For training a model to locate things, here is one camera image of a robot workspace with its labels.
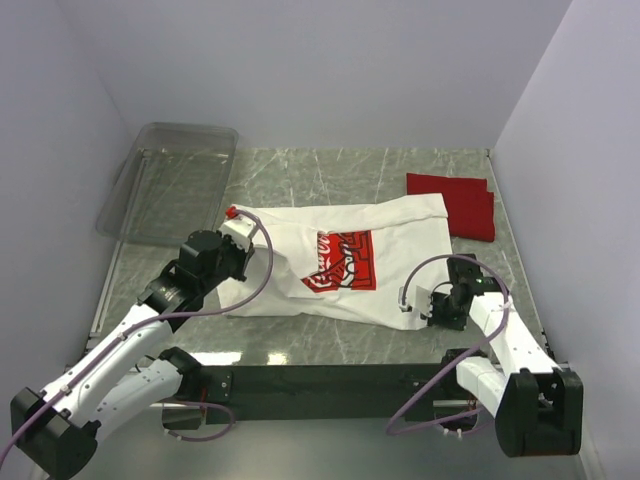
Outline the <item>white t shirt red print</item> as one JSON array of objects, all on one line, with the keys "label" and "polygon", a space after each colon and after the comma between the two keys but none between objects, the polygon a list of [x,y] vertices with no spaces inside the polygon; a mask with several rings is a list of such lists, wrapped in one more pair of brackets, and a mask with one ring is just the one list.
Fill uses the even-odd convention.
[{"label": "white t shirt red print", "polygon": [[448,279],[448,212],[439,194],[380,204],[250,208],[266,230],[253,238],[246,281],[229,279],[222,307],[256,297],[235,315],[309,314],[415,331],[417,294]]}]

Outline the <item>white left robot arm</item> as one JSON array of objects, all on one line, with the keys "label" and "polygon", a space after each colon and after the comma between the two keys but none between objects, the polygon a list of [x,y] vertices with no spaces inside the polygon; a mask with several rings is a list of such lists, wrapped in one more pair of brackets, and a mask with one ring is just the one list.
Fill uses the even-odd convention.
[{"label": "white left robot arm", "polygon": [[201,364],[172,347],[136,375],[130,369],[172,336],[227,279],[243,281],[253,243],[239,234],[199,230],[138,296],[116,328],[82,360],[39,391],[10,403],[12,440],[53,479],[71,479],[90,461],[101,437],[164,399],[200,400]]}]

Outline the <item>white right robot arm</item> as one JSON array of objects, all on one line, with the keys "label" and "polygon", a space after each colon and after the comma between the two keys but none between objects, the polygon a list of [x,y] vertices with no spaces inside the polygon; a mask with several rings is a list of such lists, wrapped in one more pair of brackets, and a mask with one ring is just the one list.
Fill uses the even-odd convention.
[{"label": "white right robot arm", "polygon": [[473,322],[494,356],[474,353],[455,367],[454,378],[491,414],[502,451],[509,457],[571,456],[582,445],[584,385],[535,340],[510,294],[485,275],[472,254],[447,260],[451,290],[433,292],[426,319],[460,329]]}]

